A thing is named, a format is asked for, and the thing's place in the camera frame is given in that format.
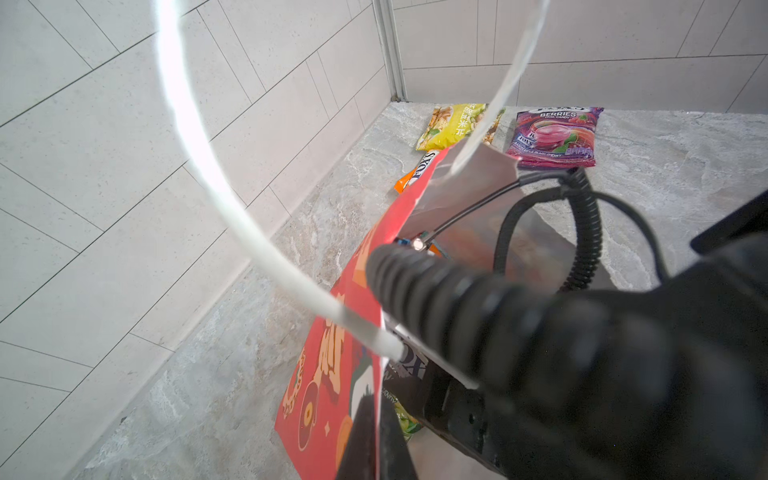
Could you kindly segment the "purple pink candy packet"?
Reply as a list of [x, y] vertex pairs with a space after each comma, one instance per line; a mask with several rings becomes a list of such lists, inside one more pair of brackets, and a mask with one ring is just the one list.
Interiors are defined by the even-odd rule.
[[506, 154], [521, 168], [593, 167], [602, 107], [546, 107], [521, 111]]

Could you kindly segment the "red paper gift bag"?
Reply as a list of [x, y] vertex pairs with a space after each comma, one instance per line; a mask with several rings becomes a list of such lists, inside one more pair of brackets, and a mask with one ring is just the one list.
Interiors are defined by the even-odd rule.
[[531, 302], [526, 291], [503, 278], [509, 240], [519, 218], [538, 203], [567, 200], [577, 227], [576, 255], [563, 290], [587, 288], [602, 249], [597, 194], [585, 172], [538, 172], [520, 177], [516, 187], [543, 180], [556, 186], [518, 201], [504, 220], [494, 256], [494, 273], [474, 277], [467, 270], [426, 253], [427, 240], [406, 245], [395, 235], [422, 199], [424, 190], [407, 190], [373, 228], [357, 253], [358, 265], [342, 285], [325, 291], [288, 260], [240, 204], [211, 148], [186, 69], [180, 14], [173, 1], [155, 5], [157, 55], [165, 98], [173, 113], [195, 178], [253, 263], [304, 307], [327, 321], [337, 335], [353, 337], [373, 358], [372, 413], [382, 410], [383, 370], [406, 356], [405, 339], [389, 332], [386, 316], [396, 319], [409, 339], [464, 374], [489, 386], [494, 374], [514, 379], [528, 362], [548, 316], [546, 304]]

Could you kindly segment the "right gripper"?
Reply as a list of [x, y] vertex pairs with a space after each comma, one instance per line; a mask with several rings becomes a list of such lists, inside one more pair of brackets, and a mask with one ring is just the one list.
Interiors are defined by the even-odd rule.
[[386, 244], [366, 278], [383, 310], [484, 398], [511, 474], [641, 474], [660, 405], [657, 292], [545, 294]]

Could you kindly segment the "yellow snack packet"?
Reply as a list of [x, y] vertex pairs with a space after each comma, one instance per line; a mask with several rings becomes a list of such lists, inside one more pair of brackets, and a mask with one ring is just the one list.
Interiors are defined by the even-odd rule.
[[417, 151], [445, 150], [473, 133], [486, 116], [487, 104], [437, 106], [426, 130], [416, 142]]

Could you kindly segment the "right aluminium corner post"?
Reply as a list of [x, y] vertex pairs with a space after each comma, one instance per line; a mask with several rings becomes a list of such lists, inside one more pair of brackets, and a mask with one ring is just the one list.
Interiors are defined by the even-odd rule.
[[390, 84], [391, 100], [393, 102], [406, 102], [405, 78], [392, 2], [390, 0], [373, 0], [372, 6]]

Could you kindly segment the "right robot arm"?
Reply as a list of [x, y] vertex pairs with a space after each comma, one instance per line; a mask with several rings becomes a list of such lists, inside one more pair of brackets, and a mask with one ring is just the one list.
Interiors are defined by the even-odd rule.
[[[648, 222], [580, 168], [505, 216], [490, 272], [389, 243], [366, 278], [383, 310], [478, 383], [430, 372], [415, 418], [513, 479], [767, 475], [767, 198], [692, 240], [671, 275]], [[577, 241], [559, 290], [509, 281], [514, 230], [566, 201]]]

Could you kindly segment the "orange Fox's candy packet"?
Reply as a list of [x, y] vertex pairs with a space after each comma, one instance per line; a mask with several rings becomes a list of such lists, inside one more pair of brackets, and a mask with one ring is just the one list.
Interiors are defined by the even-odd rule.
[[426, 169], [430, 166], [430, 164], [433, 162], [433, 160], [441, 153], [440, 150], [429, 150], [427, 151], [416, 167], [411, 170], [409, 173], [401, 177], [394, 185], [394, 190], [401, 194], [408, 186], [415, 183], [422, 174], [426, 171]]

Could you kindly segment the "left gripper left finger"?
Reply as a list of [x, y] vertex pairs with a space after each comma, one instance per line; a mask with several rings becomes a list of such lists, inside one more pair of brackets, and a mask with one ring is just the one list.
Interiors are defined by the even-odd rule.
[[336, 480], [375, 480], [377, 478], [377, 413], [374, 397], [364, 396], [356, 411]]

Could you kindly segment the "green Fox's candy packet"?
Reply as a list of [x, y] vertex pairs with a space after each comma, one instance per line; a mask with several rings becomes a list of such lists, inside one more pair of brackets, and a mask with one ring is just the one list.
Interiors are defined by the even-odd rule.
[[416, 409], [412, 403], [422, 386], [429, 361], [424, 361], [409, 345], [405, 346], [404, 352], [402, 360], [390, 360], [386, 366], [383, 395], [393, 405], [400, 429], [408, 442], [423, 427], [412, 415]]

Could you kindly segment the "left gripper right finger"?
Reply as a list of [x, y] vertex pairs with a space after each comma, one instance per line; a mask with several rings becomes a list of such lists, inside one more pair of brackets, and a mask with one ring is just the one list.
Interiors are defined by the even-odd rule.
[[417, 473], [392, 404], [383, 404], [379, 421], [379, 479], [416, 480]]

